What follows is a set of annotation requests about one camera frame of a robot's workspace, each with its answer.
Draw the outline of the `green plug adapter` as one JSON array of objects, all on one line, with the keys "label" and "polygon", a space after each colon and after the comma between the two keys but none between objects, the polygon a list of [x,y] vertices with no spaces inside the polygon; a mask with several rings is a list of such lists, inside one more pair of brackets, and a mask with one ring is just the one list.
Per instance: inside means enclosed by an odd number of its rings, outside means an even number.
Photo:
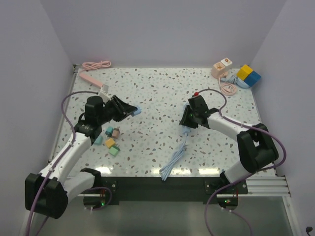
[{"label": "green plug adapter", "polygon": [[116,145],[111,146],[109,149],[109,154],[116,157],[118,155],[118,153],[120,152],[120,148]]}]

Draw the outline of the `aluminium frame rail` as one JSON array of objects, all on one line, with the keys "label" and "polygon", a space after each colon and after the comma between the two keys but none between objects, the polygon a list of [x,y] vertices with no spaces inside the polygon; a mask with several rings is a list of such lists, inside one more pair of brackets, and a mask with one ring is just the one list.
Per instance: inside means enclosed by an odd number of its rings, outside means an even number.
[{"label": "aluminium frame rail", "polygon": [[[69,177],[64,182],[53,178],[48,183],[56,186],[60,185],[69,199],[77,195],[93,190],[94,187],[104,186],[101,176],[93,176],[86,172],[80,172],[75,177]],[[282,197],[289,196],[288,184],[284,177],[251,177],[243,180],[233,186],[217,189],[214,193],[217,196],[232,196],[232,195],[248,195],[254,197]]]}]

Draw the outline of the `yellow and blue cube socket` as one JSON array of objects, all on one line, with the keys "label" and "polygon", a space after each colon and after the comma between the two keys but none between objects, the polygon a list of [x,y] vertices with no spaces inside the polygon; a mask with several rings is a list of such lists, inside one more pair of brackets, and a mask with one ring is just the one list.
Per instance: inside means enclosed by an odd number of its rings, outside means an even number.
[{"label": "yellow and blue cube socket", "polygon": [[237,77],[249,87],[253,87],[261,79],[261,76],[246,64],[237,72]]}]

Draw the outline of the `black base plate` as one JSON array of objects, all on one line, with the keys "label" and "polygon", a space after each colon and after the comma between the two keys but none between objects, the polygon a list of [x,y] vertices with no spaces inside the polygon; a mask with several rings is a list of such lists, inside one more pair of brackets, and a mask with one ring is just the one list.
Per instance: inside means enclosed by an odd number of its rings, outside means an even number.
[{"label": "black base plate", "polygon": [[83,192],[85,207],[98,208],[106,203],[118,205],[122,201],[142,202],[202,202],[206,203],[220,188],[219,177],[103,177],[107,190]]}]

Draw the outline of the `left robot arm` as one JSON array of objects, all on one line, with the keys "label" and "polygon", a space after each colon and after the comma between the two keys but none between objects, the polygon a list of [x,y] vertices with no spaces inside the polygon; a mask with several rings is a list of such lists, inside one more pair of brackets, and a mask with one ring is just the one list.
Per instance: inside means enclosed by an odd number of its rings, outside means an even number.
[{"label": "left robot arm", "polygon": [[94,144],[102,132],[102,126],[120,122],[133,116],[137,107],[112,96],[107,101],[90,96],[72,135],[61,152],[38,174],[29,174],[25,180],[25,207],[31,214],[39,213],[54,219],[60,218],[68,203],[82,192],[96,193],[104,187],[99,171],[83,168],[77,177],[68,175],[79,158]]}]

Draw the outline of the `teal plug adapter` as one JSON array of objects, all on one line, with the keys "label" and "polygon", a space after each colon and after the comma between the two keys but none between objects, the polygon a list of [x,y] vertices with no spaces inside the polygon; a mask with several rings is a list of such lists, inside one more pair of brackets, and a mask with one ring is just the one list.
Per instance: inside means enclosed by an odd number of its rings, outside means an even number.
[{"label": "teal plug adapter", "polygon": [[113,134],[113,131],[114,131],[114,128],[109,126],[109,127],[107,127],[107,129],[105,131],[105,135],[108,136],[108,137],[111,137],[112,134]]}]

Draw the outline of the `light blue plug adapter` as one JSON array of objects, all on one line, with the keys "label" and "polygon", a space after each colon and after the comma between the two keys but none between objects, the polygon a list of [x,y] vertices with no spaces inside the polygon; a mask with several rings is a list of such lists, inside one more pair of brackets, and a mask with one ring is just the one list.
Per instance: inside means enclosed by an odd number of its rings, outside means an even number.
[{"label": "light blue plug adapter", "polygon": [[102,145],[102,142],[103,142],[103,137],[100,135],[95,140],[94,145],[100,146],[100,145]]}]

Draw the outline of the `blue power strip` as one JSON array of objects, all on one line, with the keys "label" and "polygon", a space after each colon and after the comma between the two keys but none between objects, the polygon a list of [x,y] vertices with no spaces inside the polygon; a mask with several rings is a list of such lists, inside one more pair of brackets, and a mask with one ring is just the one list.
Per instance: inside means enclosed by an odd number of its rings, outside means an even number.
[{"label": "blue power strip", "polygon": [[[184,115],[184,113],[185,113],[185,110],[186,110],[186,106],[188,105],[188,103],[186,103],[184,106],[183,106],[183,115]],[[189,128],[189,127],[187,127],[187,126],[185,126],[185,125],[181,125],[182,126],[182,133],[183,134],[186,134],[186,135],[188,135],[188,133],[190,133],[191,132],[191,129]]]}]

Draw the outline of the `peach cube socket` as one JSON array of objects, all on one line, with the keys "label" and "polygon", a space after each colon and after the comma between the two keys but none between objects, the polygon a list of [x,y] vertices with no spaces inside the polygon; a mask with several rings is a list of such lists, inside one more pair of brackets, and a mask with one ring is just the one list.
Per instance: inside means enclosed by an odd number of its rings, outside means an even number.
[{"label": "peach cube socket", "polygon": [[211,75],[216,79],[226,77],[232,65],[233,62],[229,58],[224,58],[212,66]]}]

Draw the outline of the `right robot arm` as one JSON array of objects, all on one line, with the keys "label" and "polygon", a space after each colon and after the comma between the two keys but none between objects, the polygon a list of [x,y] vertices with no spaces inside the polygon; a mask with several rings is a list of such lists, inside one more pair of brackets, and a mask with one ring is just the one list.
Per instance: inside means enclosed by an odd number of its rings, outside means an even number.
[{"label": "right robot arm", "polygon": [[223,117],[219,109],[209,109],[201,95],[191,97],[188,103],[180,125],[192,129],[203,126],[237,142],[239,161],[220,174],[222,192],[231,193],[237,187],[236,181],[242,181],[278,159],[279,153],[264,124],[246,127],[237,120]]}]

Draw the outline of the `mauve plug adapter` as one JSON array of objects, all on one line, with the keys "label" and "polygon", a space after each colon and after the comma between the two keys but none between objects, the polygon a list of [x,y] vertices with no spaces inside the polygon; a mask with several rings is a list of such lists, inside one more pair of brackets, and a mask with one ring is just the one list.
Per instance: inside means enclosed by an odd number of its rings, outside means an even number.
[{"label": "mauve plug adapter", "polygon": [[117,139],[120,136],[120,130],[118,128],[114,128],[112,132],[112,138]]}]

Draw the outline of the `pink power strip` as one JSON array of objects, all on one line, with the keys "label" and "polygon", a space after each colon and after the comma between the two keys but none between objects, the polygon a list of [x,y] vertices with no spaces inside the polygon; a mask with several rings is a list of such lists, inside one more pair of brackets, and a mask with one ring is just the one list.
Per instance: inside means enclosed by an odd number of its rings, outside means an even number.
[{"label": "pink power strip", "polygon": [[79,72],[79,77],[97,88],[102,88],[104,86],[104,84],[101,81],[93,78],[92,76],[84,72]]}]

